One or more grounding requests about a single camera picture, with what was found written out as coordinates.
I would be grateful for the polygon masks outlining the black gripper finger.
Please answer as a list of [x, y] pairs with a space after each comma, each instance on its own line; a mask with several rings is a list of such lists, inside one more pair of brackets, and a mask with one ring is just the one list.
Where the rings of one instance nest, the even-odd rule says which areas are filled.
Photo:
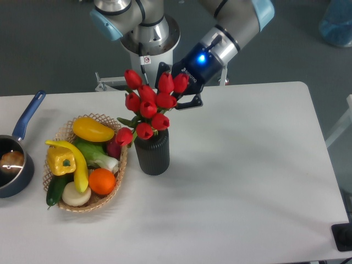
[[201, 95], [199, 93], [195, 94], [191, 101], [184, 103], [177, 103], [175, 109], [177, 110], [185, 110], [190, 108], [202, 107], [203, 101], [201, 99]]
[[160, 79], [162, 79], [162, 86], [165, 86], [169, 82], [169, 76], [171, 73], [170, 65], [165, 62], [160, 62], [158, 65], [155, 88], [159, 88]]

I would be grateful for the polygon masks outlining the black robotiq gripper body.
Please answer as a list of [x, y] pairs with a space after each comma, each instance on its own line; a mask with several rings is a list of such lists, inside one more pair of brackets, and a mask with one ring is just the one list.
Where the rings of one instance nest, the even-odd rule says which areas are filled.
[[204, 85], [222, 69], [221, 61], [211, 51], [213, 47], [199, 42], [181, 61], [173, 64], [173, 77], [180, 73], [189, 76], [189, 84], [183, 94], [201, 93]]

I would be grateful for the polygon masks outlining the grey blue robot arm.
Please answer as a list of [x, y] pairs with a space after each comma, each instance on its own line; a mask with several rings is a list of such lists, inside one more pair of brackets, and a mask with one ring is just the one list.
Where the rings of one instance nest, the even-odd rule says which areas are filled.
[[173, 50], [180, 40], [177, 22], [164, 12], [163, 1], [95, 1], [92, 22], [111, 41], [129, 52], [132, 68], [157, 87], [170, 72], [189, 76], [192, 100], [177, 109], [200, 107], [202, 90], [213, 77], [226, 83], [228, 62], [273, 19], [271, 1], [202, 1], [216, 24], [179, 62]]

